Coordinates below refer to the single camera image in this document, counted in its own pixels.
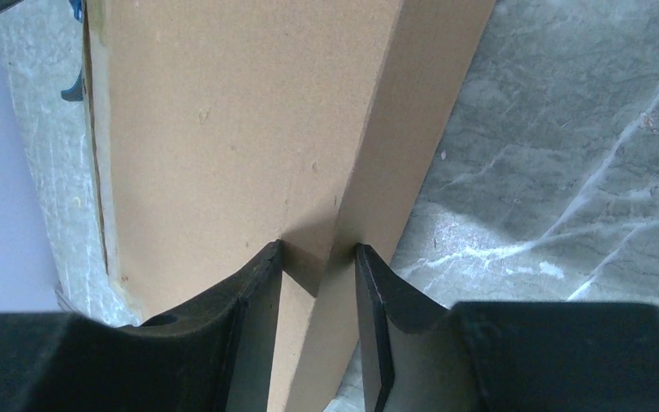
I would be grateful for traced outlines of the brown cardboard express box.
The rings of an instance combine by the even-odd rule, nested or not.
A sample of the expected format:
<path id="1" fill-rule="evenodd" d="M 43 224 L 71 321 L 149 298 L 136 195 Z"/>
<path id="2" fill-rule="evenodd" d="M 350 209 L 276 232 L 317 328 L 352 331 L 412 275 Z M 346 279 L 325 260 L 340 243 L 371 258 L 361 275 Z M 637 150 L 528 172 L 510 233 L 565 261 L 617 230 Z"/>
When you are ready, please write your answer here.
<path id="1" fill-rule="evenodd" d="M 86 1 L 112 288 L 138 319 L 285 243 L 271 411 L 321 411 L 358 342 L 353 248 L 390 259 L 492 1 Z"/>

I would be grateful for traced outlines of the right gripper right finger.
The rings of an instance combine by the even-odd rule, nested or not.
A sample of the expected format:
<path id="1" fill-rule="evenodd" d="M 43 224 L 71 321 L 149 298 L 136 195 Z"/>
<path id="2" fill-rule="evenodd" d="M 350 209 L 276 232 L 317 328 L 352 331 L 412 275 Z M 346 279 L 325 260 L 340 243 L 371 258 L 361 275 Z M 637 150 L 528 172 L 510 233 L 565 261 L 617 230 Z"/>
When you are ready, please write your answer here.
<path id="1" fill-rule="evenodd" d="M 365 244 L 355 271 L 368 411 L 659 411 L 659 306 L 445 308 Z"/>

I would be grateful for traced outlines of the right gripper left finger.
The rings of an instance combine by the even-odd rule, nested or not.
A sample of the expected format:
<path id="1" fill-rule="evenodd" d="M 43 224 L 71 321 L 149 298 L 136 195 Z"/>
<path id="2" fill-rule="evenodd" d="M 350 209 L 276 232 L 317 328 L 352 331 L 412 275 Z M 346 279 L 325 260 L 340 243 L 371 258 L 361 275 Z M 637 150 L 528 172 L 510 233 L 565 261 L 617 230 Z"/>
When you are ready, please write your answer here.
<path id="1" fill-rule="evenodd" d="M 0 411 L 264 411 L 282 243 L 139 326 L 0 313 Z"/>

